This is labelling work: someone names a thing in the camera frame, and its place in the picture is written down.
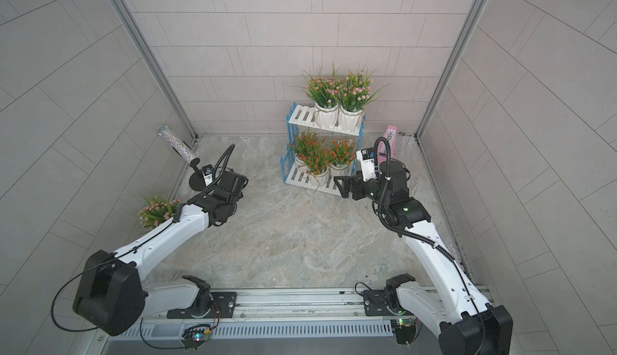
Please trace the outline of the red flower pot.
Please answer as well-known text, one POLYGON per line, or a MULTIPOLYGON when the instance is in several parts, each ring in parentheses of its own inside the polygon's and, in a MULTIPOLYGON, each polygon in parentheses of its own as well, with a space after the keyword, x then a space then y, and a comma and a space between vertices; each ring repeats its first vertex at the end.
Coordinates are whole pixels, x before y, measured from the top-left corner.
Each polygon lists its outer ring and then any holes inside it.
POLYGON ((321 147, 321 139, 316 133, 303 131, 294 137, 289 147, 294 154, 295 161, 302 167, 306 166, 306 162, 321 147))
POLYGON ((309 178, 309 182, 316 187, 325 187, 329 181, 329 164, 330 164, 330 151, 328 149, 319 148, 316 154, 306 162, 306 173, 309 178))
POLYGON ((329 146, 329 166, 334 176, 349 176, 356 159, 357 143, 352 139, 335 138, 329 146))

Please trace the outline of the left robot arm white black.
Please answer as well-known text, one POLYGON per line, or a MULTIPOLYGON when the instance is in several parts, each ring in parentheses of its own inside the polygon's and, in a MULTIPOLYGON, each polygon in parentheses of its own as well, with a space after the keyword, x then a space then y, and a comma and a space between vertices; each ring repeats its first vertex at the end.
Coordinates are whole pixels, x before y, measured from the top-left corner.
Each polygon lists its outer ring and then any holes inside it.
POLYGON ((185 242, 211 226, 223 226, 237 211, 246 176, 228 168, 229 146, 213 168, 213 181, 186 203, 177 205, 162 225, 115 252, 99 250, 75 276, 79 285, 72 311, 111 336, 128 330, 142 318, 168 311, 184 317, 220 316, 210 296, 210 284, 196 276, 153 288, 143 285, 149 273, 185 242))

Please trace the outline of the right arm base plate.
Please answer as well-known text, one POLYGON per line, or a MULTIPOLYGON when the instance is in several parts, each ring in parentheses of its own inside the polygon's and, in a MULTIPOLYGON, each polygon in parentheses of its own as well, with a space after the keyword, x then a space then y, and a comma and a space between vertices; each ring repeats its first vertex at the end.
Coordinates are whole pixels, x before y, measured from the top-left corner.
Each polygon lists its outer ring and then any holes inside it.
POLYGON ((412 316, 403 308, 397 296, 402 284, 415 281, 409 274, 401 274, 387 280, 384 289, 366 289, 361 293, 366 316, 412 316))

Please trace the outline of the pink flower pot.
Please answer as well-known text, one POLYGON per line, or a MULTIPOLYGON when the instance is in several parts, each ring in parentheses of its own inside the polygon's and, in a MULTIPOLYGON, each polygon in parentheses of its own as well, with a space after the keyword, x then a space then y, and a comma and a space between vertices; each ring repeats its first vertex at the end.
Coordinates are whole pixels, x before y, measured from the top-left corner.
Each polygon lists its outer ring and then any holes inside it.
POLYGON ((372 75, 364 69, 335 80, 332 94, 340 107, 338 124, 344 130, 353 131, 361 125, 365 107, 379 97, 382 88, 373 90, 373 83, 372 75))
POLYGON ((172 218, 180 204, 179 199, 168 199, 165 196, 146 196, 143 199, 145 206, 140 210, 138 219, 141 226, 148 230, 172 218))
POLYGON ((322 70, 305 72, 303 74, 306 86, 303 88, 305 95, 314 103, 316 112, 314 119, 320 128, 333 128, 337 125, 339 104, 334 98, 334 90, 337 88, 337 70, 333 67, 329 75, 322 70))

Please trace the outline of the red flower pot back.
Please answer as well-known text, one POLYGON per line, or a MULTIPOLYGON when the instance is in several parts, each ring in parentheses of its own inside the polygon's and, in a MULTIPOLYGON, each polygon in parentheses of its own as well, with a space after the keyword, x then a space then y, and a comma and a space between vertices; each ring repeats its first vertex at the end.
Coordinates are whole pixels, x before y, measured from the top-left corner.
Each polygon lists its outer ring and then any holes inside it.
POLYGON ((321 139, 316 133, 303 131, 294 137, 289 147, 294 154, 295 161, 302 167, 306 166, 306 162, 321 147, 321 139))

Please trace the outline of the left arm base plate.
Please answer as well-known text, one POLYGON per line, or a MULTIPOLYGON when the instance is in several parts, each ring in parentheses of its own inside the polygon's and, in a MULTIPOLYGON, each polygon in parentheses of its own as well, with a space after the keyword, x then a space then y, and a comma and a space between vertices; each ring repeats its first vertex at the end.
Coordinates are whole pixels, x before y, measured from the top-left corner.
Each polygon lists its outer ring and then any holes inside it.
POLYGON ((196 276, 185 275, 182 279, 196 285, 198 293, 191 306, 169 310, 166 314, 168 319, 215 319, 233 316, 236 292, 213 292, 207 281, 196 276))

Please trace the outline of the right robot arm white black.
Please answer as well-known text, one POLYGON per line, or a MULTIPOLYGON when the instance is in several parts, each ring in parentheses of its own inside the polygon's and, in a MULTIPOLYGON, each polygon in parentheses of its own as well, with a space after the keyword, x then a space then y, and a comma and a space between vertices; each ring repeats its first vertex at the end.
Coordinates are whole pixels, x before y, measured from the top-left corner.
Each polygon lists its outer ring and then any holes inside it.
POLYGON ((409 274, 390 278, 384 288, 394 315, 411 313, 436 335, 444 354, 507 354, 514 322, 505 306, 492 305, 464 273, 440 239, 422 205, 409 194, 410 174, 392 158, 390 141, 377 138, 358 153, 361 171, 337 176, 344 199, 369 199, 382 226, 405 240, 438 294, 432 297, 409 274))

